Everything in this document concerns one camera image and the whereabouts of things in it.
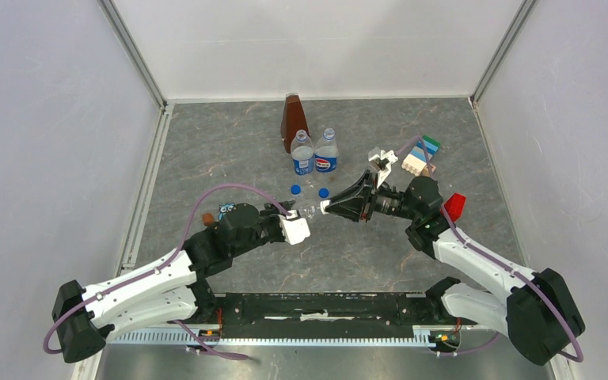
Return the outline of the blue bottle cap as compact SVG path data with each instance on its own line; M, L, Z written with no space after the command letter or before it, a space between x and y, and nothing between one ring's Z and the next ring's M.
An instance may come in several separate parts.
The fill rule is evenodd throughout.
M330 191L327 188L320 188L318 191L318 196L323 200L328 199L329 195Z
M302 193L302 189L298 184L291 185L291 194L293 196L298 196Z

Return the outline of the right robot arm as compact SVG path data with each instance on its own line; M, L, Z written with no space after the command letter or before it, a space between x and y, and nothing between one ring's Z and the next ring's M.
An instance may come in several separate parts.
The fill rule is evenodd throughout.
M375 213L406 219L405 233L415 250L483 287L479 291L453 278L440 281L425 302L432 321L474 321L507 337L536 365L556 355L583 361L577 339L586 326L563 276L551 268L537 272L516 264L474 241L456 227L436 180L415 177L398 191L366 171L349 188L322 201L321 209L353 222L367 222Z

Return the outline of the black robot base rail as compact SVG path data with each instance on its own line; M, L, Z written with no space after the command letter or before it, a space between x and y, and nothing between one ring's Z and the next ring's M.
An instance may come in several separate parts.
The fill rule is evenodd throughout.
M474 322L434 295L405 292L225 293L206 291L185 324L208 343L257 347L450 349Z

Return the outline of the white blue Pocari cap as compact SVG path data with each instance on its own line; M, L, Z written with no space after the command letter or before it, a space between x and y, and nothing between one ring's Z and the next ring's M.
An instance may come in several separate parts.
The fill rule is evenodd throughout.
M330 200L326 199L320 202L320 210L323 215L327 215L327 207L330 205Z

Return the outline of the Pepsi bottle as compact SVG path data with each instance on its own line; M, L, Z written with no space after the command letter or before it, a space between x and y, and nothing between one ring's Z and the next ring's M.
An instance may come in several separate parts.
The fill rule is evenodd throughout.
M323 131L314 149L315 169L319 173L331 173L337 167L339 150L336 142L336 132L328 127Z
M314 147L305 130L298 130L291 141L291 159L294 172L299 176L309 174L314 169Z

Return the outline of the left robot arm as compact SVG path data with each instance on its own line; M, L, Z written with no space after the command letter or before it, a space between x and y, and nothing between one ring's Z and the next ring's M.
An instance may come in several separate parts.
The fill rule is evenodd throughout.
M297 211L282 215L240 203L219 221L193 234L159 259L93 285L72 280L58 291L52 310L58 353L76 363L119 336L170 321L213 321L219 302L207 279L229 269L234 258L271 243L297 245L310 236Z

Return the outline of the clear unlabelled plastic bottle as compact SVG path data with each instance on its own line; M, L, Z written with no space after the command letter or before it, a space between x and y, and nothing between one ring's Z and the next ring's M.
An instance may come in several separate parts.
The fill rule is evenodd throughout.
M298 208L298 213L301 217L307 219L310 222L323 214L320 205L312 203L303 204L301 207Z

